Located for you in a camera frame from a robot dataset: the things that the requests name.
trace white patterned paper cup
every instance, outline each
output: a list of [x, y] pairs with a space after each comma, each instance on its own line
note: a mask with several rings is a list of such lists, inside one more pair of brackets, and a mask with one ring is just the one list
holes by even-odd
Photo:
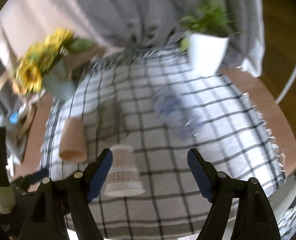
[[130, 145], [117, 144], [112, 151], [112, 167], [106, 178], [104, 194], [110, 197], [135, 196], [145, 192]]

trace plaid tablecloth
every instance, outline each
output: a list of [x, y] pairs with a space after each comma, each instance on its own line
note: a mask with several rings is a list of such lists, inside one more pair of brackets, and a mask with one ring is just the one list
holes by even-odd
[[[109, 239], [169, 239], [200, 231], [210, 203], [202, 198], [187, 164], [187, 152], [197, 147], [206, 161], [233, 178], [256, 177], [267, 195], [284, 180], [262, 120], [249, 100], [224, 74], [196, 75], [185, 55], [160, 51], [129, 60], [97, 62], [86, 69], [75, 96], [64, 104], [53, 101], [42, 147], [42, 167], [53, 180], [68, 177], [94, 161], [109, 140], [99, 140], [97, 106], [116, 100], [130, 134], [121, 143], [135, 149], [146, 192], [127, 198], [101, 194], [90, 204], [104, 237]], [[174, 137], [155, 115], [150, 99], [164, 86], [180, 89], [185, 106], [206, 121], [195, 137]], [[81, 116], [85, 124], [88, 161], [62, 162], [58, 156], [67, 118]], [[73, 229], [70, 216], [67, 226]]]

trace flower vase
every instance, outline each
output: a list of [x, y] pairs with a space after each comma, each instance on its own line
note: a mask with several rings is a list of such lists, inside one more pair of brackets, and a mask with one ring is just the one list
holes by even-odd
[[43, 87], [60, 101], [65, 102], [73, 97], [77, 86], [69, 76], [63, 59], [43, 75]]

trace paper cup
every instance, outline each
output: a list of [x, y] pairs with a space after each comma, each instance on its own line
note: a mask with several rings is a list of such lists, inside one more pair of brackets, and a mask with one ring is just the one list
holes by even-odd
[[117, 144], [110, 150], [113, 161], [106, 178], [105, 195], [129, 197], [144, 193], [133, 148], [130, 145]]
[[59, 146], [59, 157], [63, 161], [82, 163], [87, 159], [84, 124], [79, 118], [66, 120]]

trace yellow artificial flower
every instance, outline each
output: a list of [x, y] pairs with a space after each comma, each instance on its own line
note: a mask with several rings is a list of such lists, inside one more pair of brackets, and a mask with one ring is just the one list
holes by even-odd
[[21, 87], [28, 92], [40, 92], [42, 90], [42, 75], [35, 64], [22, 61], [16, 70], [16, 80], [20, 81]]
[[15, 80], [13, 80], [13, 91], [19, 96], [24, 96], [27, 94], [27, 88], [21, 87]]
[[74, 34], [71, 30], [58, 28], [54, 34], [46, 38], [45, 44], [52, 45], [58, 50], [63, 43], [70, 41], [73, 35]]
[[41, 74], [44, 74], [51, 68], [58, 54], [59, 50], [54, 45], [36, 43], [28, 49], [22, 61], [31, 62], [38, 67]]

